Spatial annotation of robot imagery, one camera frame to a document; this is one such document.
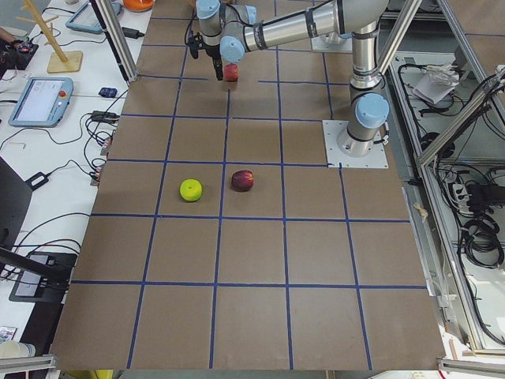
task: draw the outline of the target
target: tablet screen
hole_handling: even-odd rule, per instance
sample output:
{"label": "tablet screen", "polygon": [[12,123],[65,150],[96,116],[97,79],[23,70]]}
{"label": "tablet screen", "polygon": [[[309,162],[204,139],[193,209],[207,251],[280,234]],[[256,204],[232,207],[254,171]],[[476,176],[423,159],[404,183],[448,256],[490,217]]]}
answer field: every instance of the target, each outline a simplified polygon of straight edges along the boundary
{"label": "tablet screen", "polygon": [[32,82],[14,120],[46,121],[57,101],[65,81],[36,80]]}

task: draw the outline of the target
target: wooden base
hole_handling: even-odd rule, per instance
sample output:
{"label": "wooden base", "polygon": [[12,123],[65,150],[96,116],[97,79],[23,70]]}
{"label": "wooden base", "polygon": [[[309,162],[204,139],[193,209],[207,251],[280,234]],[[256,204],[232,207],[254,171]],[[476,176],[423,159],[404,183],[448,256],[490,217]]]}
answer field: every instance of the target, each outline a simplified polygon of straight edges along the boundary
{"label": "wooden base", "polygon": [[50,55],[47,73],[75,73],[80,70],[82,51],[66,51],[67,62],[62,62],[56,53]]}

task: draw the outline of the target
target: red apple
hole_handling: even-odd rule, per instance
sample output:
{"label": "red apple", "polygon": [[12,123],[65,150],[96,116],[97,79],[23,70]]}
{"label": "red apple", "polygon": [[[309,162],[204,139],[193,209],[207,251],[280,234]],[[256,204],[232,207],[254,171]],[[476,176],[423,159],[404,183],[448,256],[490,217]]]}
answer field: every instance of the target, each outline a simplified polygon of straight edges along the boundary
{"label": "red apple", "polygon": [[234,63],[224,66],[223,76],[225,81],[238,81],[238,66]]}
{"label": "red apple", "polygon": [[231,186],[238,192],[249,191],[253,185],[253,173],[249,170],[237,171],[231,176]]}

